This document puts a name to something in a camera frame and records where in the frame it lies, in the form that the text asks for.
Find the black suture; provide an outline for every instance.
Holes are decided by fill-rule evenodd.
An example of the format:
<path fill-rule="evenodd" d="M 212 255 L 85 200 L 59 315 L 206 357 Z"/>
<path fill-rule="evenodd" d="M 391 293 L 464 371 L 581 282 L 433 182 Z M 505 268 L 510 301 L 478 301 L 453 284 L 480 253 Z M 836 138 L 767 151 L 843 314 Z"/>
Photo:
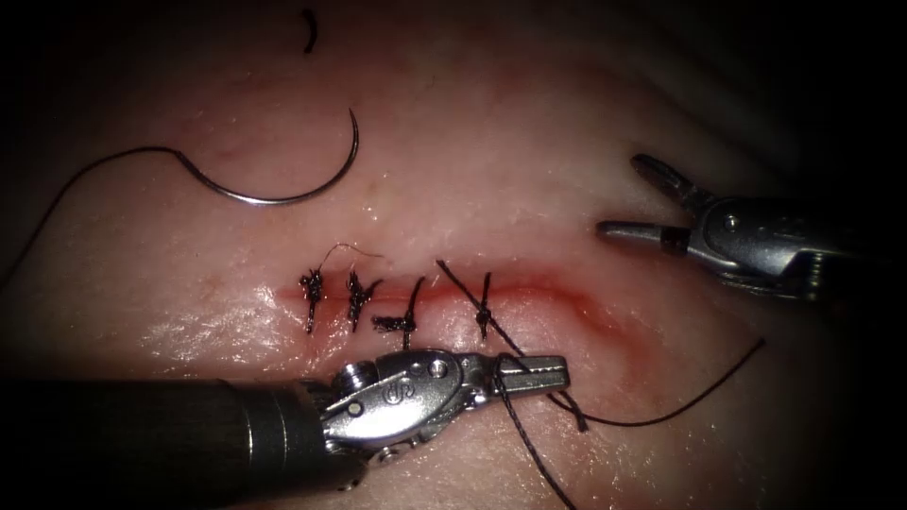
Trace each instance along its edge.
<path fill-rule="evenodd" d="M 57 195 L 54 197 L 54 199 L 50 202 L 50 205 L 44 211 L 44 215 L 42 216 L 41 220 L 38 222 L 38 226 L 35 227 L 35 229 L 31 232 L 31 235 L 29 236 L 29 238 L 26 241 L 26 244 L 23 246 L 22 250 L 19 252 L 19 255 L 16 256 L 15 260 L 4 272 L 3 278 L 0 279 L 0 290 L 5 289 L 7 287 L 7 285 L 9 284 L 9 281 L 12 280 L 12 276 L 16 273 L 16 271 L 19 269 L 19 266 L 25 260 L 26 255 L 28 255 L 28 252 L 31 250 L 32 246 L 34 246 L 35 241 L 38 240 L 38 236 L 41 234 L 41 231 L 46 226 L 47 220 L 50 219 L 51 214 L 53 214 L 54 210 L 60 204 L 60 201 L 63 199 L 63 196 L 65 196 L 66 193 L 69 191 L 69 189 L 72 188 L 72 186 L 79 179 L 81 179 L 84 175 L 86 175 L 87 173 L 91 172 L 92 170 L 94 170 L 95 168 L 97 168 L 98 166 L 100 166 L 106 162 L 111 162 L 113 160 L 125 158 L 126 156 L 131 156 L 133 154 L 139 154 L 139 153 L 144 153 L 144 152 L 162 152 L 165 154 L 170 154 L 173 157 L 175 157 L 182 164 L 183 168 L 185 168 L 190 174 L 192 174 L 192 176 L 194 178 L 196 178 L 196 180 L 200 181 L 205 186 L 208 186 L 209 188 L 211 188 L 212 190 L 214 190 L 215 192 L 217 192 L 223 196 L 228 196 L 230 198 L 234 198 L 236 200 L 240 200 L 242 202 L 248 203 L 250 205 L 256 205 L 256 206 L 289 205 L 289 204 L 301 202 L 303 200 L 307 200 L 309 198 L 313 198 L 317 195 L 320 195 L 321 193 L 327 191 L 329 188 L 334 186 L 344 176 L 347 175 L 347 172 L 350 171 L 350 168 L 352 167 L 352 162 L 355 161 L 356 153 L 359 150 L 359 126 L 356 123 L 356 116 L 352 113 L 352 109 L 350 109 L 350 119 L 352 120 L 352 147 L 350 149 L 350 155 L 347 156 L 347 160 L 343 163 L 343 166 L 340 167 L 340 170 L 338 170 L 337 173 L 334 174 L 334 176 L 331 179 L 329 179 L 327 182 L 325 182 L 324 184 L 321 184 L 320 186 L 318 186 L 317 188 L 315 188 L 311 191 L 308 191 L 308 192 L 300 194 L 300 195 L 285 196 L 285 197 L 281 197 L 281 198 L 261 198 L 258 196 L 243 195 L 243 194 L 237 193 L 234 190 L 225 188 L 225 187 L 221 186 L 220 184 L 217 184 L 213 180 L 209 179 L 207 176 L 205 176 L 201 172 L 201 170 L 198 169 L 198 167 L 194 163 L 189 161 L 189 158 L 187 158 L 186 155 L 183 154 L 182 152 L 180 152 L 174 148 L 158 146 L 158 145 L 147 145 L 147 146 L 135 147 L 135 148 L 132 148 L 129 150 L 124 150 L 122 152 L 117 152 L 117 153 L 111 154 L 111 155 L 101 158 L 97 161 L 89 163 L 88 165 L 86 165 L 86 166 L 82 167 L 80 170 L 78 170 L 75 175 L 73 175 L 71 178 L 69 178 L 69 180 L 67 180 L 63 184 L 62 188 L 60 188 L 60 191 L 57 193 Z"/>
<path fill-rule="evenodd" d="M 302 51 L 303 53 L 309 54 L 312 53 L 312 48 L 315 47 L 315 41 L 318 40 L 318 22 L 315 21 L 315 13 L 312 12 L 310 8 L 304 8 L 301 16 L 305 18 L 305 21 L 309 24 L 309 43 L 305 45 L 305 49 Z"/>
<path fill-rule="evenodd" d="M 492 380 L 494 381 L 495 388 L 497 388 L 498 392 L 501 394 L 501 399 L 504 401 L 504 406 L 507 408 L 507 414 L 510 415 L 510 419 L 513 420 L 513 426 L 517 429 L 517 434 L 520 435 L 522 443 L 529 451 L 529 456 L 532 457 L 532 461 L 536 464 L 536 468 L 539 470 L 542 478 L 545 479 L 545 482 L 547 482 L 551 489 L 555 491 L 555 494 L 557 494 L 557 496 L 564 503 L 564 505 L 567 506 L 567 508 L 575 510 L 576 505 L 574 505 L 573 502 L 570 501 L 570 497 L 567 496 L 567 493 L 564 492 L 564 489 L 560 488 L 560 485 L 555 480 L 555 477 L 552 476 L 551 472 L 548 471 L 548 468 L 544 465 L 544 463 L 541 462 L 541 457 L 536 451 L 535 445 L 533 445 L 532 440 L 529 439 L 529 434 L 526 433 L 525 428 L 522 426 L 522 422 L 520 422 L 520 417 L 517 416 L 517 412 L 513 408 L 513 402 L 510 401 L 510 394 L 507 392 L 504 378 L 501 377 L 501 361 L 504 359 L 513 360 L 525 372 L 529 372 L 530 370 L 512 354 L 507 354 L 505 352 L 498 354 L 497 360 L 494 364 L 494 373 Z"/>
<path fill-rule="evenodd" d="M 306 333 L 311 334 L 312 329 L 315 327 L 315 307 L 318 305 L 318 302 L 321 301 L 322 298 L 321 289 L 324 286 L 324 279 L 321 274 L 321 267 L 324 266 L 324 263 L 328 262 L 328 257 L 330 257 L 331 254 L 334 253 L 334 250 L 338 249 L 339 247 L 349 248 L 367 257 L 384 257 L 384 255 L 378 255 L 376 253 L 367 253 L 357 248 L 356 246 L 348 245 L 347 243 L 337 243 L 336 245 L 332 246 L 327 253 L 324 254 L 324 259 L 321 260 L 321 263 L 318 265 L 317 269 L 309 269 L 309 276 L 302 276 L 301 278 L 299 278 L 299 285 L 305 287 L 305 297 L 309 300 L 309 318 L 305 323 Z"/>
<path fill-rule="evenodd" d="M 743 367 L 743 365 L 746 363 L 746 361 L 749 360 L 749 358 L 751 358 L 753 356 L 753 354 L 756 353 L 756 351 L 758 351 L 759 349 L 761 349 L 763 347 L 765 347 L 765 339 L 760 338 L 756 342 L 756 345 L 754 345 L 752 348 L 750 348 L 749 351 L 747 351 L 746 354 L 744 354 L 744 357 L 741 358 L 740 361 L 738 361 L 734 366 L 732 366 L 730 368 L 730 370 L 728 370 L 725 373 L 725 375 L 723 375 L 721 378 L 718 379 L 718 381 L 715 381 L 705 391 L 700 393 L 695 399 L 690 400 L 689 402 L 687 402 L 686 404 L 681 406 L 679 409 L 675 409 L 674 411 L 672 411 L 671 413 L 668 413 L 667 415 L 659 416 L 657 418 L 647 419 L 645 421 L 615 421 L 615 420 L 608 420 L 608 419 L 603 419 L 600 417 L 589 416 L 589 415 L 585 415 L 585 417 L 589 421 L 594 421 L 596 423 L 602 423 L 605 425 L 613 425 L 615 427 L 645 427 L 648 425 L 655 425 L 656 423 L 661 423 L 662 421 L 667 421 L 667 420 L 669 420 L 673 417 L 676 417 L 676 416 L 680 415 L 681 413 L 687 411 L 691 407 L 695 406 L 702 399 L 707 397 L 711 392 L 718 389 L 719 386 L 721 386 L 728 379 L 730 379 L 730 376 L 734 375 L 734 372 L 736 372 L 737 370 L 740 370 L 740 368 Z M 548 399 L 550 399 L 552 402 L 557 404 L 557 406 L 560 407 L 561 409 L 566 409 L 568 411 L 570 410 L 570 407 L 567 406 L 567 404 L 558 400 L 554 395 L 548 395 Z"/>
<path fill-rule="evenodd" d="M 475 297 L 473 297 L 472 294 L 470 294 L 470 291 L 469 291 L 469 289 L 466 288 L 466 285 L 464 285 L 462 282 L 460 282 L 456 278 L 456 276 L 454 276 L 454 273 L 444 263 L 444 261 L 436 261 L 436 263 L 441 268 L 441 270 L 444 272 L 444 274 L 447 275 L 447 277 L 450 278 L 451 281 L 453 281 L 453 284 L 456 285 L 461 291 L 463 291 L 463 293 L 466 295 L 466 297 L 472 302 L 473 306 L 476 306 L 478 308 L 478 306 L 480 305 L 479 301 L 477 301 L 475 299 Z M 491 317 L 489 319 L 488 323 L 491 325 L 491 327 L 496 332 L 498 332 L 498 334 L 501 335 L 502 338 L 504 338 L 504 340 L 507 342 L 507 344 L 515 352 L 517 352 L 521 356 L 525 355 L 525 354 L 523 354 L 522 350 L 516 346 L 516 344 L 513 342 L 513 340 L 506 334 L 506 332 L 501 328 L 501 326 L 498 325 L 497 321 L 494 320 L 494 317 Z M 570 398 L 570 396 L 567 395 L 566 392 L 558 392 L 558 393 L 560 393 L 561 397 L 564 397 L 564 399 L 567 401 L 566 404 L 561 402 L 560 400 L 558 400 L 554 395 L 548 395 L 548 399 L 551 400 L 554 404 L 556 404 L 561 409 L 565 409 L 565 410 L 568 410 L 568 411 L 571 411 L 572 413 L 574 413 L 576 415 L 580 429 L 583 428 L 583 426 L 584 426 L 583 423 L 585 423 L 585 420 L 594 421 L 596 423 L 602 423 L 605 425 L 612 425 L 615 427 L 645 427 L 647 425 L 655 425 L 657 423 L 661 423 L 662 421 L 676 417 L 677 415 L 683 413 L 684 411 L 690 409 L 691 407 L 693 407 L 694 405 L 696 405 L 697 403 L 702 401 L 702 399 L 707 397 L 711 392 L 713 392 L 721 384 L 723 384 L 725 381 L 727 381 L 730 378 L 730 376 L 734 375 L 734 373 L 737 370 L 739 370 L 746 363 L 746 361 L 749 360 L 749 358 L 751 358 L 753 356 L 753 354 L 755 354 L 759 349 L 761 349 L 764 346 L 765 346 L 765 339 L 760 338 L 759 340 L 756 341 L 756 344 L 752 348 L 750 348 L 750 350 L 746 354 L 744 354 L 744 356 L 740 359 L 740 361 L 738 361 L 734 366 L 732 366 L 730 368 L 730 370 L 728 370 L 727 373 L 725 373 L 724 376 L 722 376 L 721 378 L 718 379 L 718 381 L 714 382 L 711 386 L 706 388 L 705 391 L 701 392 L 694 399 L 692 399 L 689 402 L 687 402 L 686 404 L 680 406 L 680 408 L 675 409 L 671 413 L 668 413 L 664 416 L 658 416 L 658 417 L 655 417 L 652 419 L 646 419 L 646 420 L 642 420 L 642 421 L 616 421 L 616 420 L 608 420 L 608 419 L 600 418 L 598 416 L 587 415 L 585 413 L 582 413 L 579 410 L 579 407 L 576 405 L 576 401 L 573 400 L 572 398 Z"/>
<path fill-rule="evenodd" d="M 482 334 L 482 342 L 488 340 L 488 321 L 491 319 L 491 310 L 488 309 L 488 288 L 491 286 L 491 273 L 485 274 L 485 282 L 482 284 L 482 303 L 479 311 L 475 313 L 475 321 L 479 323 L 479 332 Z"/>
<path fill-rule="evenodd" d="M 350 312 L 347 318 L 352 321 L 352 332 L 356 332 L 359 325 L 359 315 L 362 313 L 362 307 L 371 300 L 375 294 L 375 287 L 381 284 L 383 279 L 374 281 L 368 288 L 363 288 L 359 282 L 359 275 L 355 271 L 350 272 L 350 279 L 347 280 L 347 289 L 350 291 Z"/>
<path fill-rule="evenodd" d="M 438 267 L 441 268 L 441 271 L 443 271 L 444 274 L 447 275 L 447 278 L 449 278 L 453 282 L 453 284 L 456 285 L 456 287 L 460 289 L 460 291 L 463 292 L 464 295 L 466 295 L 466 298 L 472 303 L 472 306 L 476 307 L 476 309 L 479 309 L 482 306 L 482 303 L 480 303 L 475 298 L 475 296 L 472 295 L 470 290 L 466 288 L 466 285 L 464 285 L 463 282 L 454 275 L 454 272 L 451 271 L 451 268 L 448 267 L 444 261 L 437 260 L 435 261 L 435 263 L 438 265 Z M 488 324 L 491 325 L 491 328 L 493 330 L 501 335 L 501 338 L 504 338 L 504 341 L 510 346 L 511 349 L 513 349 L 514 352 L 516 352 L 520 356 L 526 355 L 526 353 L 523 352 L 523 350 L 519 346 L 517 346 L 517 343 L 514 342 L 512 338 L 510 338 L 510 335 L 507 334 L 507 331 L 504 331 L 504 328 L 502 328 L 501 325 L 498 324 L 498 321 L 495 320 L 494 316 L 491 315 L 491 313 L 488 313 Z M 576 428 L 579 430 L 579 432 L 588 432 L 589 424 L 586 423 L 586 415 L 579 408 L 579 404 L 576 403 L 576 400 L 571 398 L 566 391 L 558 391 L 557 393 L 559 393 L 562 397 L 564 397 L 566 401 L 573 405 L 572 412 L 576 418 Z"/>
<path fill-rule="evenodd" d="M 321 266 L 318 269 L 309 269 L 309 276 L 299 278 L 299 285 L 305 287 L 305 297 L 309 300 L 309 319 L 305 323 L 305 332 L 309 334 L 312 334 L 312 328 L 315 326 L 315 307 L 321 301 L 323 283 Z"/>
<path fill-rule="evenodd" d="M 403 332 L 403 350 L 409 350 L 410 338 L 416 330 L 416 296 L 419 294 L 419 288 L 425 277 L 420 277 L 416 281 L 413 293 L 409 296 L 409 306 L 402 317 L 372 317 L 371 324 L 377 332 Z"/>

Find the skin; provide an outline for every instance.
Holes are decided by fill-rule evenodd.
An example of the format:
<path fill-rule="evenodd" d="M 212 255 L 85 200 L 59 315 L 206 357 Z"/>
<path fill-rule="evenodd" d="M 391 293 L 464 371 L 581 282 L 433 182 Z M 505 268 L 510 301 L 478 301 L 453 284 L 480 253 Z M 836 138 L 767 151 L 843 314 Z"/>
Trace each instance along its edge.
<path fill-rule="evenodd" d="M 165 8 L 84 62 L 29 124 L 6 207 L 24 241 L 80 164 L 168 145 L 233 189 L 327 194 L 254 209 L 175 161 L 99 168 L 64 198 L 3 292 L 10 376 L 327 378 L 395 350 L 372 315 L 402 315 L 418 276 L 414 348 L 493 354 L 441 258 L 528 353 L 567 357 L 589 414 L 660 416 L 755 342 L 767 347 L 688 413 L 653 427 L 591 424 L 516 403 L 546 466 L 581 508 L 770 507 L 811 501 L 825 425 L 851 373 L 815 309 L 719 285 L 693 263 L 594 238 L 601 219 L 689 219 L 635 177 L 653 154 L 718 195 L 789 195 L 797 138 L 635 9 L 393 4 Z M 718 62 L 732 62 L 720 59 Z M 336 243 L 312 335 L 299 276 Z M 16 244 L 5 247 L 11 260 Z M 359 331 L 344 284 L 379 278 Z M 350 493 L 246 508 L 553 508 L 503 406 L 463 416 Z"/>

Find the logo on instrument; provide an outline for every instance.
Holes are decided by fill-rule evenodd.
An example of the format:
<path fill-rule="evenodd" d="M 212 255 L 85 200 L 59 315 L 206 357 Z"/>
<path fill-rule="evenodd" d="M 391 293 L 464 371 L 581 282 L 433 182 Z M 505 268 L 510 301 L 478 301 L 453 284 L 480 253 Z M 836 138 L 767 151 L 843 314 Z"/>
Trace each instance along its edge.
<path fill-rule="evenodd" d="M 397 405 L 413 395 L 416 395 L 416 386 L 405 377 L 390 382 L 381 393 L 381 396 L 385 398 L 385 402 L 390 405 Z"/>

